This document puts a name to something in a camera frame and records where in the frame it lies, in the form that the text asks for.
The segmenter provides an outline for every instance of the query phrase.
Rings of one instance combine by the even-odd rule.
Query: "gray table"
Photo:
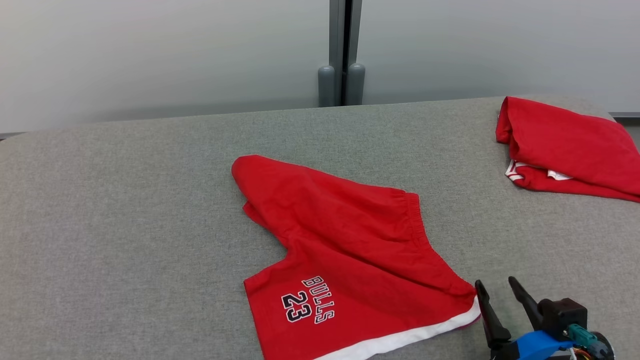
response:
[[[534,100],[607,115],[586,101]],[[92,124],[0,143],[0,359],[260,359],[243,279],[285,251],[242,212],[261,154],[421,196],[431,244],[482,279],[514,336],[514,275],[571,297],[640,353],[640,204],[522,190],[495,142],[502,98]],[[484,359],[482,325],[376,359]]]

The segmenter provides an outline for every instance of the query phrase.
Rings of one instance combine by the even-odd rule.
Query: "electrical wire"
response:
[[[573,351],[575,352],[576,355],[580,355],[585,360],[593,360],[593,357],[591,357],[591,355],[589,355],[588,352],[584,351],[581,348],[573,348]]]

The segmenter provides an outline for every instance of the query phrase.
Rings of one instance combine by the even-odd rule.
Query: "red garment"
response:
[[[506,97],[495,136],[518,186],[640,202],[640,154],[617,122]]]
[[[257,155],[232,173],[246,214],[287,248],[244,282],[266,360],[367,359],[480,315],[429,246],[417,194]]]

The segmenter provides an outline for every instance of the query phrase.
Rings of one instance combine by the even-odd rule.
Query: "white trim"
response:
[[[382,336],[381,338],[364,340],[350,347],[330,352],[329,354],[318,357],[316,360],[365,360],[373,355],[384,354],[385,352],[390,352],[405,345],[432,338],[443,332],[468,325],[477,319],[478,316],[480,316],[480,306],[478,305],[478,298],[475,297],[471,309],[445,322],[416,327],[415,329],[397,332],[395,334]]]
[[[557,171],[553,171],[553,170],[547,170],[547,176],[548,177],[553,177],[554,179],[559,180],[559,181],[573,179],[571,176],[567,176],[567,175],[564,175],[561,172],[557,172]]]
[[[504,175],[507,175],[507,177],[511,181],[524,179],[524,177],[522,175],[520,175],[520,174],[518,174],[518,172],[516,172],[516,168],[517,167],[523,167],[523,166],[528,166],[528,165],[525,164],[525,163],[522,163],[520,161],[515,162],[515,161],[513,161],[513,159],[511,159],[511,161],[509,162],[509,167],[507,168],[507,172],[505,172]]]

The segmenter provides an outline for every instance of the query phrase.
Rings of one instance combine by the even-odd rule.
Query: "red shorts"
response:
[[[640,154],[614,121],[507,96],[495,137],[509,145],[506,175],[522,188],[640,202]]]
[[[367,359],[480,315],[429,245],[417,194],[257,155],[232,173],[246,214],[287,248],[244,282],[266,360]]]

